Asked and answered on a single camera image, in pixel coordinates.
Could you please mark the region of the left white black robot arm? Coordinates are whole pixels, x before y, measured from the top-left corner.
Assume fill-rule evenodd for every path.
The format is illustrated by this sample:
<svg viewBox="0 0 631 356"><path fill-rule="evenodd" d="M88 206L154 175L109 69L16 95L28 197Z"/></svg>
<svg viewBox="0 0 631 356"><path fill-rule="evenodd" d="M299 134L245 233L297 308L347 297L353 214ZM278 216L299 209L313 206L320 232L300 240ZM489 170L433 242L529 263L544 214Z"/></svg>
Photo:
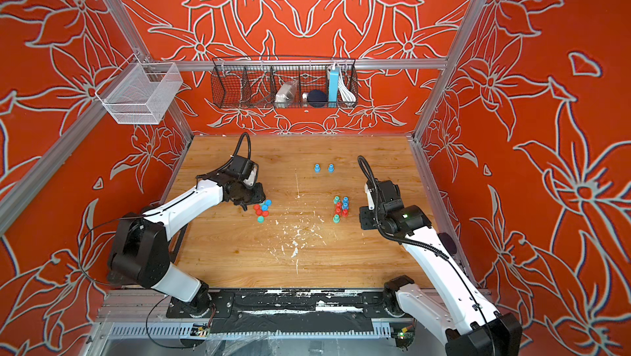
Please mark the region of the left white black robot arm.
<svg viewBox="0 0 631 356"><path fill-rule="evenodd" d="M259 165L251 158L251 138L244 132L227 162L197 175L195 185L185 193L141 214L123 216L113 238L108 268L134 285L171 297L192 316L210 311L207 283L171 261L171 239L197 216L221 203L231 202L243 211L262 205L266 195L258 174Z"/></svg>

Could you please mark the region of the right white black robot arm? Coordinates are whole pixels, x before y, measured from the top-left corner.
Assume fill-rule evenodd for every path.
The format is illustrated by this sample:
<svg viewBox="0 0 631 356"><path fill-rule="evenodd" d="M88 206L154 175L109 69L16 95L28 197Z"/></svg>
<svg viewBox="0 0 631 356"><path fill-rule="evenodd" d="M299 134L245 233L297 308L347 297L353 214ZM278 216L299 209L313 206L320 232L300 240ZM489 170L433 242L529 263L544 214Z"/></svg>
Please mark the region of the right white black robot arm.
<svg viewBox="0 0 631 356"><path fill-rule="evenodd" d="M366 177L367 205L361 207L360 225L375 229L400 244L414 258L440 296L424 295L408 276L385 283L384 307L392 316L409 315L445 347L448 355L516 355L523 328L511 313L503 314L473 285L455 262L418 206L405 206L399 186L380 181L365 157L358 165Z"/></svg>

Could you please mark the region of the cluster of coloured stamp caps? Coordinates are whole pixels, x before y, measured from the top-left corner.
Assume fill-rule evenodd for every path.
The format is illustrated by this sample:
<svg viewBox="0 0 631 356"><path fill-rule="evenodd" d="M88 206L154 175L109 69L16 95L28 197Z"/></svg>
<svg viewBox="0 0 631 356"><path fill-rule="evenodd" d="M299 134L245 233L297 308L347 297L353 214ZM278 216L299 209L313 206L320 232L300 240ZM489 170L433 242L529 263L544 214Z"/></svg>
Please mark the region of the cluster of coloured stamp caps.
<svg viewBox="0 0 631 356"><path fill-rule="evenodd" d="M269 216L269 208L271 204L272 204L271 200L264 200L263 202L255 204L253 206L258 223L265 222L266 218Z"/></svg>

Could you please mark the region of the cluster of coloured stamps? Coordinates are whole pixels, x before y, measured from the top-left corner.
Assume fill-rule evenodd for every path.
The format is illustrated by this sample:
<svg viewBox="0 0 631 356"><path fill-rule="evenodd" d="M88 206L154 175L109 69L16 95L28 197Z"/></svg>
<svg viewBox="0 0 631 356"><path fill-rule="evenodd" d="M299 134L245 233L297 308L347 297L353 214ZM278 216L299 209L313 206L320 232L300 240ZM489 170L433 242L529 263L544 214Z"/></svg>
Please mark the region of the cluster of coloured stamps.
<svg viewBox="0 0 631 356"><path fill-rule="evenodd" d="M335 213L333 216L333 222L335 224L340 223L343 218L349 216L349 198L348 197L334 197Z"/></svg>

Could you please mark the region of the dark blue round pad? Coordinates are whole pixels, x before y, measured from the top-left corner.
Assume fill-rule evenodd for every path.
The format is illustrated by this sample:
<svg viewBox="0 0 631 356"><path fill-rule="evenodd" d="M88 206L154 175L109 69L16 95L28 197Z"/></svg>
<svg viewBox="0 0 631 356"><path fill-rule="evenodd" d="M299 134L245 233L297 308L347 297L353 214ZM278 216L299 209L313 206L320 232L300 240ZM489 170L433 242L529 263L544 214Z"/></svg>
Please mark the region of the dark blue round pad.
<svg viewBox="0 0 631 356"><path fill-rule="evenodd" d="M445 250L450 254L450 256L455 257L458 253L458 247L453 238L447 233L440 233L439 238Z"/></svg>

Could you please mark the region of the silver pouch in basket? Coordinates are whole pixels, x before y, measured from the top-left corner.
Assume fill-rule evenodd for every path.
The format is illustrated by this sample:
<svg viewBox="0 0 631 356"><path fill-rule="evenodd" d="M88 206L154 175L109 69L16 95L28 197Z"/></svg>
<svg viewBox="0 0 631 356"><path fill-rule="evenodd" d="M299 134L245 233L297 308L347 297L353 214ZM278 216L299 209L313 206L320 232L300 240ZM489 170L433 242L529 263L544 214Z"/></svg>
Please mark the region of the silver pouch in basket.
<svg viewBox="0 0 631 356"><path fill-rule="evenodd" d="M296 80L286 81L274 97L274 106L276 108L288 108L297 96L299 83Z"/></svg>

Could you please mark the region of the dark blue round object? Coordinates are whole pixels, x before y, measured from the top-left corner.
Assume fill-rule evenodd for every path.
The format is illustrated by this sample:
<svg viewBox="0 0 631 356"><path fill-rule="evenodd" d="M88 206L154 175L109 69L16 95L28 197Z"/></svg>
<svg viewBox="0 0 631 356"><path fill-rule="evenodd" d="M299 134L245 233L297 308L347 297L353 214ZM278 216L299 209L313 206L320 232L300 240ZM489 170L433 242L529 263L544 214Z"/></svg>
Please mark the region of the dark blue round object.
<svg viewBox="0 0 631 356"><path fill-rule="evenodd" d="M313 108L325 108L328 106L328 94L321 90L312 90L307 93L307 104Z"/></svg>

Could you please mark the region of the light blue box in basket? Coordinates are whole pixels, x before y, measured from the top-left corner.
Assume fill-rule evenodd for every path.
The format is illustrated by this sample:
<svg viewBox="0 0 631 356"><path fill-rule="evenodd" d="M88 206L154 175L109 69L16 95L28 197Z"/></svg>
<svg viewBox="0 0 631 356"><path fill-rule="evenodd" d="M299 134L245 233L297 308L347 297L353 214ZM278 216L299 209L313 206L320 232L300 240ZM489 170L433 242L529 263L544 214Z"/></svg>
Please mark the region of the light blue box in basket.
<svg viewBox="0 0 631 356"><path fill-rule="evenodd" d="M339 94L339 70L338 68L332 68L328 71L328 106L335 108L338 102Z"/></svg>

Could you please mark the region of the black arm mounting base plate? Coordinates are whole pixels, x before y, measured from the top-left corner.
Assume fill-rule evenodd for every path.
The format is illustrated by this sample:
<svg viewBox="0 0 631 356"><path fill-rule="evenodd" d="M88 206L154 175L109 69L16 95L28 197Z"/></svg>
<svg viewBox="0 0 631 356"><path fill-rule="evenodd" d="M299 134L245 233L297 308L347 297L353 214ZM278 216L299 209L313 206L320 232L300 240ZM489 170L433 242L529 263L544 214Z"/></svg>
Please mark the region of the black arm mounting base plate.
<svg viewBox="0 0 631 356"><path fill-rule="evenodd" d="M199 316L172 300L166 318L210 324L213 334L341 334L390 337L415 319L386 309L381 289L211 290L210 306Z"/></svg>

